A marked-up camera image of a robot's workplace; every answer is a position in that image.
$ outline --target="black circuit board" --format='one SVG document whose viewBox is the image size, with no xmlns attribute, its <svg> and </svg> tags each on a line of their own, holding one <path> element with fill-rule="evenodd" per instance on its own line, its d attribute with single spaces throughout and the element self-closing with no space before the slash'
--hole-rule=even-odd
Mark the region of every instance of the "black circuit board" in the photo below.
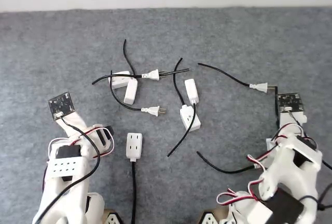
<svg viewBox="0 0 332 224">
<path fill-rule="evenodd" d="M 278 106 L 280 113 L 288 111 L 303 111 L 303 103 L 299 93 L 278 94 Z"/>
<path fill-rule="evenodd" d="M 53 120 L 58 120 L 61 117 L 71 114 L 75 111 L 74 104 L 69 92 L 65 92 L 57 97 L 50 99 L 48 104 L 51 109 Z"/>
</svg>

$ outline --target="cable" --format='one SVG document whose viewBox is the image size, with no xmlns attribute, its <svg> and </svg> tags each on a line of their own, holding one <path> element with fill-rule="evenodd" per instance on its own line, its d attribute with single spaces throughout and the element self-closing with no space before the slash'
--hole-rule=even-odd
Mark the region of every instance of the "cable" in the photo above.
<svg viewBox="0 0 332 224">
<path fill-rule="evenodd" d="M 174 71 L 176 71 L 176 69 L 177 69 L 177 67 L 179 66 L 179 64 L 180 64 L 181 61 L 182 61 L 182 58 L 180 58 L 180 60 L 177 62 L 176 66 L 175 66 L 175 68 L 174 68 Z M 173 75 L 173 84 L 174 84 L 175 90 L 176 90 L 176 92 L 177 92 L 177 95 L 178 95 L 178 97 L 180 98 L 181 104 L 182 104 L 182 105 L 185 105 L 185 101 L 183 100 L 183 97 L 182 97 L 180 91 L 179 91 L 178 88 L 177 88 L 176 80 L 175 80 L 175 75 L 176 75 L 176 74 Z"/>
<path fill-rule="evenodd" d="M 195 116 L 196 116 L 196 104 L 194 103 L 193 104 L 193 116 L 192 116 L 192 121 L 190 123 L 190 126 L 189 128 L 187 129 L 187 131 L 185 132 L 185 134 L 183 135 L 183 137 L 180 139 L 180 141 L 174 146 L 174 148 L 167 154 L 167 157 L 169 157 L 176 149 L 177 147 L 182 143 L 182 141 L 186 138 L 187 134 L 189 133 L 191 127 L 192 127 L 192 124 L 195 120 Z"/>
<path fill-rule="evenodd" d="M 134 66 L 131 64 L 131 62 L 129 61 L 128 56 L 127 56 L 126 44 L 127 44 L 127 40 L 125 39 L 123 42 L 123 55 L 124 55 L 124 58 L 126 59 L 128 65 L 130 66 L 131 71 L 133 72 L 133 75 L 136 75 Z"/>
<path fill-rule="evenodd" d="M 135 174 L 135 162 L 131 162 L 131 172 L 133 177 L 133 208 L 131 213 L 131 224 L 135 224 L 135 215 L 136 215 L 136 174 Z"/>
<path fill-rule="evenodd" d="M 324 200 L 326 194 L 328 193 L 328 191 L 329 191 L 331 188 L 332 188 L 332 184 L 329 184 L 329 185 L 324 189 L 323 193 L 321 194 L 321 196 L 320 196 L 318 199 L 316 199 L 316 198 L 313 197 L 312 195 L 305 195 L 304 197 L 301 197 L 301 198 L 299 199 L 299 201 L 302 201 L 302 200 L 307 199 L 307 198 L 312 199 L 312 200 L 314 200 L 314 201 L 317 203 L 317 209 L 318 209 L 319 211 L 324 211 L 324 210 L 326 210 L 326 209 L 328 209 L 328 208 L 332 208 L 332 204 L 330 204 L 330 205 L 324 205 L 324 204 L 322 203 L 322 201 Z"/>
<path fill-rule="evenodd" d="M 97 82 L 107 79 L 107 78 L 112 78 L 112 77 L 130 77 L 130 78 L 143 78 L 143 79 L 151 79 L 151 80 L 159 80 L 159 78 L 163 78 L 167 75 L 173 75 L 173 74 L 178 74 L 178 73 L 183 73 L 183 72 L 188 72 L 190 69 L 185 68 L 177 71 L 172 71 L 172 72 L 158 72 L 158 70 L 151 71 L 150 73 L 147 74 L 142 74 L 142 75 L 126 75 L 126 74 L 116 74 L 116 75 L 104 75 L 102 77 L 99 77 L 97 80 L 93 81 L 92 84 L 96 84 Z"/>
<path fill-rule="evenodd" d="M 245 83 L 245 82 L 243 82 L 243 81 L 240 81 L 240 80 L 236 79 L 234 76 L 231 76 L 230 74 L 226 73 L 225 71 L 223 71 L 223 70 L 221 70 L 221 69 L 219 69 L 219 68 L 217 68 L 217 67 L 213 67 L 213 66 L 210 66 L 210 65 L 207 65 L 207 64 L 204 64 L 204 63 L 200 63 L 200 62 L 198 63 L 198 65 L 200 65 L 200 66 L 204 66 L 204 67 L 208 67 L 208 68 L 211 68 L 211 69 L 214 69 L 214 70 L 216 70 L 216 71 L 218 71 L 218 72 L 220 72 L 220 73 L 222 73 L 222 74 L 228 76 L 228 77 L 231 78 L 232 80 L 235 80 L 237 83 L 239 83 L 239 84 L 241 84 L 241 85 L 244 85 L 245 87 L 249 87 L 249 85 L 250 85 L 250 84 L 248 84 L 248 83 Z"/>
<path fill-rule="evenodd" d="M 87 179 L 88 177 L 90 177 L 98 168 L 99 163 L 100 163 L 100 153 L 99 150 L 97 148 L 97 146 L 95 145 L 95 143 L 91 140 L 91 138 L 89 138 L 89 136 L 87 134 L 85 134 L 81 129 L 68 124 L 62 117 L 61 117 L 62 121 L 69 127 L 73 128 L 75 131 L 79 132 L 81 135 L 83 135 L 92 145 L 92 147 L 94 148 L 95 152 L 97 153 L 97 162 L 95 163 L 94 168 L 85 176 L 83 176 L 82 178 L 80 178 L 79 180 L 72 182 L 71 184 L 69 184 L 67 187 L 65 187 L 59 194 L 57 197 L 55 197 L 53 199 L 53 201 L 50 202 L 50 204 L 44 209 L 44 211 L 41 213 L 41 215 L 39 216 L 39 218 L 36 221 L 36 224 L 41 223 L 42 218 L 46 215 L 46 213 L 51 209 L 51 207 L 58 201 L 58 199 L 60 199 L 60 197 L 62 195 L 64 195 L 69 189 L 71 189 L 73 186 L 79 184 L 80 182 L 84 181 L 85 179 Z"/>
<path fill-rule="evenodd" d="M 238 221 L 237 221 L 237 219 L 235 218 L 235 215 L 234 215 L 233 212 L 232 212 L 232 216 L 233 216 L 233 219 L 235 220 L 235 224 L 238 224 Z"/>
<path fill-rule="evenodd" d="M 110 89 L 110 92 L 111 94 L 113 95 L 113 98 L 123 107 L 129 109 L 129 110 L 133 110 L 133 111 L 140 111 L 141 108 L 134 108 L 134 107 L 131 107 L 131 106 L 128 106 L 126 105 L 125 103 L 123 103 L 114 93 L 113 91 L 113 88 L 112 88 L 112 82 L 109 83 L 109 89 Z"/>
<path fill-rule="evenodd" d="M 44 188 L 45 188 L 45 176 L 46 176 L 47 167 L 48 167 L 48 166 L 46 166 L 46 168 L 45 168 L 45 170 L 44 170 L 43 184 L 42 184 L 42 186 L 41 186 L 41 189 L 42 189 L 43 192 L 44 192 Z"/>
<path fill-rule="evenodd" d="M 330 170 L 332 170 L 332 166 L 329 165 L 326 161 L 323 160 L 323 164 L 324 164 L 326 167 L 328 167 Z"/>
<path fill-rule="evenodd" d="M 211 166 L 212 168 L 214 168 L 215 170 L 219 171 L 219 172 L 222 172 L 222 173 L 225 173 L 225 174 L 237 174 L 237 173 L 241 173 L 241 172 L 245 172 L 245 171 L 248 171 L 248 170 L 252 170 L 255 168 L 254 165 L 250 165 L 250 166 L 247 166 L 243 169 L 239 169 L 239 170 L 236 170 L 236 171 L 225 171 L 225 170 L 222 170 L 220 168 L 218 168 L 217 166 L 213 165 L 208 159 L 206 159 L 199 151 L 196 151 L 197 155 L 199 155 L 199 157 L 205 162 L 207 163 L 209 166 Z"/>
</svg>

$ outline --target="white outlet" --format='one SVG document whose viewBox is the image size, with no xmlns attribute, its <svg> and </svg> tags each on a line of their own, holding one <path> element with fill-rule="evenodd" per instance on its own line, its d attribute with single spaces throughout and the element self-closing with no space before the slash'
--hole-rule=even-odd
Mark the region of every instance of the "white outlet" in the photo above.
<svg viewBox="0 0 332 224">
<path fill-rule="evenodd" d="M 216 218 L 214 218 L 213 214 L 207 213 L 204 216 L 202 224 L 218 224 Z"/>
<path fill-rule="evenodd" d="M 114 75 L 116 74 L 123 74 L 123 75 L 130 75 L 129 71 L 121 71 L 117 73 L 113 73 Z M 130 77 L 112 77 L 112 88 L 117 89 L 117 88 L 123 88 L 128 85 L 128 82 L 130 80 Z"/>
<path fill-rule="evenodd" d="M 130 132 L 127 134 L 126 156 L 131 162 L 136 162 L 141 158 L 143 135 L 141 133 Z"/>
<path fill-rule="evenodd" d="M 110 214 L 105 221 L 105 224 L 120 224 L 116 214 Z"/>
<path fill-rule="evenodd" d="M 180 116 L 182 119 L 182 122 L 186 128 L 186 130 L 189 128 L 192 118 L 193 118 L 193 107 L 192 106 L 187 106 L 183 105 L 182 108 L 180 109 Z M 195 115 L 195 120 L 193 121 L 193 124 L 190 128 L 190 132 L 200 129 L 201 127 L 201 121 L 199 120 L 197 114 Z"/>
</svg>

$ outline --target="wire bundle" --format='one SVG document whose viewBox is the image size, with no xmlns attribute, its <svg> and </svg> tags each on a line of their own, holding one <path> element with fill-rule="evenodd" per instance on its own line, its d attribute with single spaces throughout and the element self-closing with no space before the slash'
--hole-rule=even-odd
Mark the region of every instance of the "wire bundle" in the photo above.
<svg viewBox="0 0 332 224">
<path fill-rule="evenodd" d="M 261 164 L 261 162 L 255 158 L 253 158 L 251 155 L 247 155 L 247 159 L 257 165 L 259 165 L 263 172 L 265 172 L 265 167 Z M 231 190 L 230 188 L 227 189 L 227 192 L 223 192 L 223 193 L 220 193 L 219 195 L 217 195 L 217 198 L 216 198 L 216 201 L 219 205 L 221 206 L 228 206 L 230 204 L 233 204 L 235 202 L 238 202 L 238 201 L 242 201 L 242 200 L 246 200 L 246 199 L 254 199 L 256 201 L 258 201 L 258 198 L 257 196 L 255 196 L 251 186 L 252 185 L 257 185 L 257 184 L 260 184 L 264 179 L 261 178 L 261 179 L 258 179 L 258 180 L 254 180 L 254 181 L 251 181 L 248 183 L 248 193 L 249 195 L 237 195 L 233 190 Z M 226 200 L 226 201 L 219 201 L 219 198 L 222 197 L 222 196 L 229 196 L 229 197 L 232 197 L 230 200 Z"/>
</svg>

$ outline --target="black power cord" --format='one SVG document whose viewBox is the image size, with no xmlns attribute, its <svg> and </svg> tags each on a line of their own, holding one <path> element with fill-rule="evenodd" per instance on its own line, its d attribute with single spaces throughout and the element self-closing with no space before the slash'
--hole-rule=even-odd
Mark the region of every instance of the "black power cord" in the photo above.
<svg viewBox="0 0 332 224">
<path fill-rule="evenodd" d="M 127 44 L 127 40 L 125 39 L 123 42 L 123 55 L 124 55 L 124 58 L 127 61 L 128 65 L 130 66 L 131 71 L 133 72 L 133 75 L 136 75 L 134 66 L 131 64 L 131 62 L 129 61 L 128 56 L 127 56 L 126 44 Z"/>
<path fill-rule="evenodd" d="M 324 204 L 322 203 L 322 201 L 324 200 L 326 194 L 328 193 L 328 191 L 329 191 L 331 188 L 332 188 L 332 184 L 329 184 L 329 185 L 324 189 L 323 193 L 321 194 L 321 196 L 320 196 L 318 199 L 316 199 L 316 198 L 313 197 L 312 195 L 305 195 L 304 197 L 300 198 L 299 201 L 302 201 L 302 200 L 307 199 L 307 198 L 312 199 L 312 200 L 314 200 L 314 201 L 317 203 L 317 209 L 318 209 L 319 211 L 324 211 L 324 210 L 326 210 L 326 209 L 328 209 L 328 208 L 332 208 L 332 204 L 330 204 L 330 205 L 324 205 Z"/>
<path fill-rule="evenodd" d="M 179 64 L 180 64 L 181 61 L 182 61 L 182 58 L 180 58 L 180 60 L 177 62 L 176 66 L 175 66 L 175 68 L 174 68 L 174 71 L 177 70 L 177 67 L 179 66 Z M 174 84 L 175 90 L 176 90 L 176 92 L 177 92 L 178 97 L 180 98 L 181 104 L 182 104 L 182 105 L 185 105 L 185 101 L 183 100 L 183 97 L 182 97 L 180 91 L 179 91 L 178 88 L 177 88 L 176 80 L 175 80 L 175 76 L 176 76 L 176 74 L 173 75 L 173 84 Z"/>
<path fill-rule="evenodd" d="M 208 67 L 208 68 L 211 68 L 211 69 L 214 69 L 214 70 L 216 70 L 216 71 L 218 71 L 218 72 L 220 72 L 220 73 L 222 73 L 222 74 L 228 76 L 228 77 L 231 78 L 232 80 L 235 80 L 237 83 L 239 83 L 239 84 L 241 84 L 241 85 L 243 85 L 243 86 L 245 86 L 245 87 L 249 87 L 249 84 L 248 84 L 248 83 L 245 83 L 245 82 L 243 82 L 243 81 L 240 81 L 239 79 L 236 79 L 234 76 L 231 76 L 229 73 L 226 73 L 225 71 L 221 70 L 220 68 L 213 67 L 213 66 L 210 66 L 210 65 L 207 65 L 207 64 L 204 64 L 204 63 L 200 63 L 200 62 L 198 63 L 198 65 L 200 65 L 200 66 L 204 66 L 204 67 Z"/>
<path fill-rule="evenodd" d="M 332 170 L 332 166 L 329 165 L 326 161 L 323 160 L 323 164 L 324 164 L 326 167 L 328 167 L 330 170 Z"/>
<path fill-rule="evenodd" d="M 252 170 L 255 168 L 254 165 L 250 165 L 250 166 L 247 166 L 243 169 L 239 169 L 239 170 L 236 170 L 236 171 L 225 171 L 225 170 L 222 170 L 220 168 L 218 168 L 217 166 L 213 165 L 211 162 L 209 162 L 208 159 L 206 159 L 199 151 L 196 151 L 197 155 L 199 155 L 199 157 L 205 162 L 207 163 L 209 166 L 211 166 L 212 168 L 214 168 L 215 170 L 219 171 L 219 172 L 222 172 L 222 173 L 225 173 L 225 174 L 237 174 L 237 173 L 241 173 L 241 172 L 245 172 L 245 171 L 248 171 L 248 170 Z"/>
<path fill-rule="evenodd" d="M 195 120 L 195 116 L 196 116 L 196 104 L 194 103 L 193 104 L 193 116 L 192 116 L 192 121 L 190 123 L 190 126 L 189 128 L 187 129 L 187 131 L 185 132 L 185 134 L 183 135 L 183 137 L 180 139 L 180 141 L 174 146 L 174 148 L 167 154 L 167 157 L 169 157 L 176 149 L 177 147 L 182 143 L 182 141 L 186 138 L 186 136 L 188 135 L 191 127 L 192 127 L 192 124 Z"/>
<path fill-rule="evenodd" d="M 133 177 L 133 208 L 131 213 L 131 224 L 135 224 L 135 216 L 136 216 L 136 174 L 135 174 L 135 162 L 131 162 L 131 173 Z"/>
<path fill-rule="evenodd" d="M 73 186 L 79 184 L 80 182 L 84 181 L 85 179 L 87 179 L 88 177 L 90 177 L 98 168 L 99 163 L 100 163 L 100 152 L 97 148 L 97 146 L 95 145 L 95 143 L 91 140 L 91 138 L 89 138 L 89 136 L 87 134 L 85 134 L 81 129 L 68 124 L 66 121 L 64 121 L 64 119 L 61 117 L 62 121 L 69 127 L 73 128 L 75 131 L 79 132 L 81 135 L 83 135 L 92 145 L 92 147 L 94 148 L 95 152 L 97 153 L 97 162 L 95 163 L 94 168 L 85 176 L 83 176 L 82 178 L 80 178 L 79 180 L 69 184 L 67 187 L 64 188 L 64 190 L 62 190 L 57 197 L 55 197 L 53 199 L 53 201 L 51 201 L 51 203 L 44 209 L 44 211 L 41 213 L 41 215 L 39 216 L 39 218 L 36 221 L 36 224 L 41 223 L 42 218 L 46 215 L 46 213 L 51 209 L 51 207 L 53 207 L 53 205 L 60 199 L 60 197 L 62 195 L 64 195 L 69 189 L 71 189 Z"/>
<path fill-rule="evenodd" d="M 179 66 L 179 64 L 180 64 L 181 61 L 182 61 L 182 58 L 180 58 L 180 60 L 177 62 L 176 66 L 175 66 L 175 68 L 174 68 L 174 71 L 177 71 L 176 69 L 177 69 L 177 67 Z M 185 101 L 183 100 L 183 97 L 182 97 L 180 91 L 179 91 L 178 88 L 177 88 L 175 75 L 176 75 L 176 74 L 173 74 L 173 84 L 174 84 L 174 88 L 175 88 L 175 90 L 176 90 L 176 92 L 177 92 L 178 97 L 180 98 L 181 104 L 182 104 L 182 105 L 185 105 Z M 186 138 L 186 136 L 188 135 L 188 133 L 189 133 L 189 131 L 190 131 L 192 125 L 193 125 L 193 122 L 194 122 L 194 120 L 195 120 L 195 116 L 196 116 L 196 105 L 194 104 L 194 105 L 193 105 L 193 117 L 192 117 L 192 121 L 191 121 L 191 123 L 190 123 L 190 126 L 189 126 L 188 130 L 185 132 L 185 134 L 184 134 L 183 137 L 180 139 L 180 141 L 174 146 L 174 148 L 173 148 L 173 149 L 167 154 L 167 157 L 169 157 L 169 156 L 170 156 L 170 155 L 171 155 L 171 154 L 177 149 L 177 147 L 182 143 L 182 141 Z"/>
<path fill-rule="evenodd" d="M 190 69 L 185 68 L 185 69 L 181 69 L 181 70 L 177 70 L 177 71 L 172 71 L 172 72 L 159 72 L 159 77 L 165 77 L 167 75 L 174 75 L 174 74 L 179 74 L 179 73 L 183 73 L 183 72 L 188 72 L 190 71 Z M 103 80 L 103 79 L 107 79 L 107 78 L 112 78 L 112 77 L 130 77 L 130 78 L 141 78 L 142 75 L 126 75 L 126 74 L 116 74 L 116 75 L 104 75 L 102 77 L 99 77 L 97 80 L 94 80 L 92 82 L 92 85 L 96 84 L 97 82 Z"/>
</svg>

